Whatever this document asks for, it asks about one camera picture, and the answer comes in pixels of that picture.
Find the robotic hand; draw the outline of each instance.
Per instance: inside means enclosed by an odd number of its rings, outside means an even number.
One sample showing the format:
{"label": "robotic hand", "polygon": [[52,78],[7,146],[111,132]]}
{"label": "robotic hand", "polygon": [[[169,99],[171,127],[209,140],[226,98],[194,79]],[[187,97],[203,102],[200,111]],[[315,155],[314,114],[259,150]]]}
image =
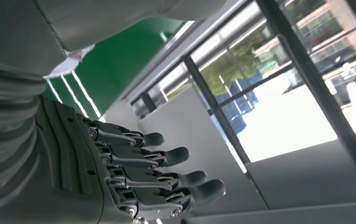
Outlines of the robotic hand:
{"label": "robotic hand", "polygon": [[185,147],[167,152],[148,150],[163,143],[161,134],[143,135],[83,117],[82,121],[88,126],[90,139],[97,143],[100,160],[109,171],[108,185],[117,195],[116,206],[130,214],[135,222],[176,217],[224,195],[223,182],[207,182],[207,175],[202,171],[187,175],[157,171],[190,157]]}

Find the tree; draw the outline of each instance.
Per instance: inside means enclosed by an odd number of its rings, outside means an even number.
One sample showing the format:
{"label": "tree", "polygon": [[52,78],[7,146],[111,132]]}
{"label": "tree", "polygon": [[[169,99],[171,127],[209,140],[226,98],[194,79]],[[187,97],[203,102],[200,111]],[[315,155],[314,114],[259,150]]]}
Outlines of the tree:
{"label": "tree", "polygon": [[221,55],[217,60],[204,68],[201,73],[212,93],[217,96],[224,94],[227,90],[224,85],[230,87],[237,79],[251,78],[260,66],[260,60],[254,54],[254,50],[267,43],[274,35],[265,37],[262,31],[266,25],[261,26],[251,35],[242,40],[229,52]]}

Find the screw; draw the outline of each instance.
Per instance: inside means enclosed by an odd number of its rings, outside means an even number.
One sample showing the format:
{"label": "screw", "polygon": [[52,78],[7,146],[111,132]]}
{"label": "screw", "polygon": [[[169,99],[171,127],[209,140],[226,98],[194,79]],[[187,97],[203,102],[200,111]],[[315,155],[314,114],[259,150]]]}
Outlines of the screw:
{"label": "screw", "polygon": [[138,218],[134,219],[134,223],[135,223],[135,224],[140,224],[140,223],[142,223],[143,221],[145,221],[145,218],[144,218],[144,217],[138,217]]}
{"label": "screw", "polygon": [[156,169],[156,168],[157,168],[156,164],[153,164],[153,165],[151,165],[151,166],[149,167],[149,169],[151,169],[151,170],[154,170],[154,169]]}
{"label": "screw", "polygon": [[91,140],[95,140],[95,138],[97,137],[97,131],[89,129],[89,137]]}
{"label": "screw", "polygon": [[109,157],[106,157],[106,156],[103,156],[101,158],[101,161],[102,161],[102,164],[104,164],[104,165],[111,163],[111,159]]}
{"label": "screw", "polygon": [[134,217],[135,216],[135,210],[134,209],[129,209],[128,213],[130,214],[130,216]]}
{"label": "screw", "polygon": [[181,212],[182,212],[181,209],[176,209],[173,212],[171,212],[171,217],[177,217]]}

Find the white stripe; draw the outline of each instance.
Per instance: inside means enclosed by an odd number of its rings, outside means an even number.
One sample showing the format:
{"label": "white stripe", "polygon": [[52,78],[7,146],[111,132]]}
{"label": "white stripe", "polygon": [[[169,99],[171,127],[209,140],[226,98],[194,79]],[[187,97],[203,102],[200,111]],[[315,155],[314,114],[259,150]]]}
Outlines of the white stripe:
{"label": "white stripe", "polygon": [[86,113],[86,111],[84,110],[82,104],[79,102],[79,100],[77,100],[75,94],[73,93],[73,90],[70,88],[68,82],[66,81],[65,77],[64,76],[61,76],[61,79],[64,81],[69,93],[72,95],[73,97],[73,100],[75,101],[75,103],[79,106],[80,110],[82,111],[82,114],[85,116],[85,117],[89,117]]}
{"label": "white stripe", "polygon": [[51,84],[51,81],[50,80],[47,80],[47,84],[49,84],[50,88],[51,88],[51,91],[53,92],[54,96],[57,98],[57,100],[60,102],[60,103],[63,103],[60,96],[58,95],[57,91],[54,89],[54,86],[53,84]]}
{"label": "white stripe", "polygon": [[101,113],[99,112],[98,108],[95,106],[94,101],[91,99],[91,97],[89,96],[89,94],[87,93],[86,89],[84,88],[82,82],[80,81],[79,77],[77,76],[75,71],[72,71],[72,75],[75,78],[77,84],[79,84],[80,89],[82,90],[84,96],[86,97],[86,99],[89,101],[89,103],[91,104],[95,114],[97,115],[97,117],[101,117]]}

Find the white wall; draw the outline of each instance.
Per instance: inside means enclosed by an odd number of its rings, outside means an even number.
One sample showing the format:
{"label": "white wall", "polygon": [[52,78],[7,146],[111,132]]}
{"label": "white wall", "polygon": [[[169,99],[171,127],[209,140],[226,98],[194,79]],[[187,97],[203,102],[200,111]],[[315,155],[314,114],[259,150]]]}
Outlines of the white wall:
{"label": "white wall", "polygon": [[193,211],[193,215],[264,210],[260,197],[234,159],[221,134],[209,117],[194,88],[180,93],[139,122],[144,133],[159,132],[165,143],[159,150],[186,147],[190,158],[167,171],[187,174],[207,173],[208,180],[221,179],[226,195],[216,203]]}
{"label": "white wall", "polygon": [[120,125],[132,131],[140,131],[138,117],[131,105],[125,100],[120,100],[113,104],[105,114],[105,120],[108,123]]}

